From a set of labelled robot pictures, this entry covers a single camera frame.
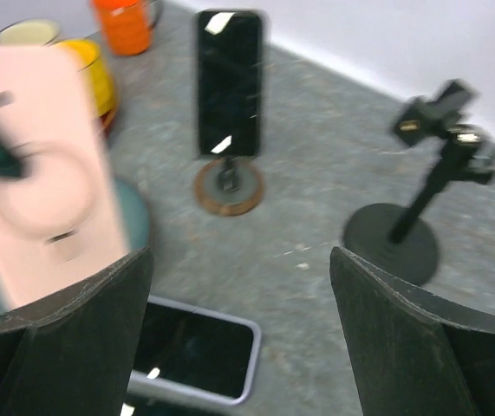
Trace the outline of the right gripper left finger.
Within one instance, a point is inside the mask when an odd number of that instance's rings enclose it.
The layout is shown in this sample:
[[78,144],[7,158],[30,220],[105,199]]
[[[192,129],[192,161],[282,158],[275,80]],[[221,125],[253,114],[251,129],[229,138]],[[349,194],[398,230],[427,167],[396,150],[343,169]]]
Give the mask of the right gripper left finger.
[[118,415],[151,288],[144,247],[0,315],[0,415]]

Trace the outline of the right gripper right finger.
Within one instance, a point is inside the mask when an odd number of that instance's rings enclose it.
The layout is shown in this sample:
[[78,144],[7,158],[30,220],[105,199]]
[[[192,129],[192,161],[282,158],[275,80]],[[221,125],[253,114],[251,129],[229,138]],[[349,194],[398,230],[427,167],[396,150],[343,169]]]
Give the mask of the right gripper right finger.
[[332,290],[365,415],[495,415],[495,315],[436,296],[343,247]]

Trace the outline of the pink case phone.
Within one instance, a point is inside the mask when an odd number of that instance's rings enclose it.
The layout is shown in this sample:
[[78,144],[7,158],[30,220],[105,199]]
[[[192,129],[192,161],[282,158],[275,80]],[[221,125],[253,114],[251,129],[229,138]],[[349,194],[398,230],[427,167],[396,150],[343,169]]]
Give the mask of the pink case phone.
[[78,283],[129,251],[101,123],[78,60],[58,46],[0,47],[0,140],[23,164],[0,178],[0,303]]

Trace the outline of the lavender case phone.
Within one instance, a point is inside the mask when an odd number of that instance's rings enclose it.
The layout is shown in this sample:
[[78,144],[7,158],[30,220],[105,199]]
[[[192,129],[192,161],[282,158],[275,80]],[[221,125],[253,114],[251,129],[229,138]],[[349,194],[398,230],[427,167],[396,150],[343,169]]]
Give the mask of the lavender case phone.
[[168,390],[225,406],[251,392],[262,331],[253,321],[149,296],[128,391]]

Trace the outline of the black round phone stand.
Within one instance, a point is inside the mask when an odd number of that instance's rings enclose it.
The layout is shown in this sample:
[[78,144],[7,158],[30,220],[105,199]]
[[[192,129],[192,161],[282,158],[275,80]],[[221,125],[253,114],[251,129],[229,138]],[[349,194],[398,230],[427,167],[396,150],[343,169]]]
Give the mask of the black round phone stand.
[[428,283],[440,266],[440,243],[421,214],[452,182],[488,185],[495,178],[495,145],[481,127],[463,120],[463,108],[476,92],[461,79],[447,81],[435,98],[406,102],[391,133],[407,148],[437,138],[442,146],[435,165],[407,206],[363,206],[347,221],[346,249],[381,270],[411,283]]

